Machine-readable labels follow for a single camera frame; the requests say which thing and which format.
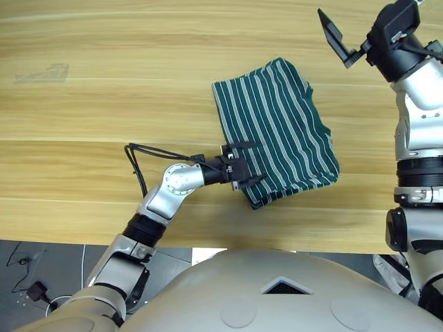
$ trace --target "wooden table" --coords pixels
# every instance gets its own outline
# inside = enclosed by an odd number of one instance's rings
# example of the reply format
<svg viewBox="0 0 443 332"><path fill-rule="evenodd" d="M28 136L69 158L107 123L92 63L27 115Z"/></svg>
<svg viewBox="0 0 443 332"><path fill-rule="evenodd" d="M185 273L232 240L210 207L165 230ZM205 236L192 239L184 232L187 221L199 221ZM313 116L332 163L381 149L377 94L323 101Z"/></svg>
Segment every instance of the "wooden table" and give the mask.
<svg viewBox="0 0 443 332"><path fill-rule="evenodd" d="M211 83L281 56L314 88L339 182L258 211L230 185L202 188L161 245L388 252L395 95L364 60L345 70L316 13L321 6L357 47L386 3L2 1L0 237L108 244L141 199L123 145L218 154L224 137ZM442 12L442 1L422 6L423 42L442 36ZM149 186L169 163L140 162Z"/></svg>

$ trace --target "folded garment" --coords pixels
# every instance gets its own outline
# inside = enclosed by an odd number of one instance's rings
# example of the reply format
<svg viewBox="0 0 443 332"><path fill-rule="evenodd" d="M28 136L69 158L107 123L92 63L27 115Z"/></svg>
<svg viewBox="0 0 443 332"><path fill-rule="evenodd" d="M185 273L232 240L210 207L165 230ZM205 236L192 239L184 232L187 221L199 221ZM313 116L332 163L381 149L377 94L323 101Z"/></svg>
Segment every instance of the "folded garment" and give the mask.
<svg viewBox="0 0 443 332"><path fill-rule="evenodd" d="M312 102L312 88L287 60L215 82L213 91L226 142L259 143L234 150L235 157L248 161L252 175L267 175L242 189L254 209L338 180L331 131Z"/></svg>

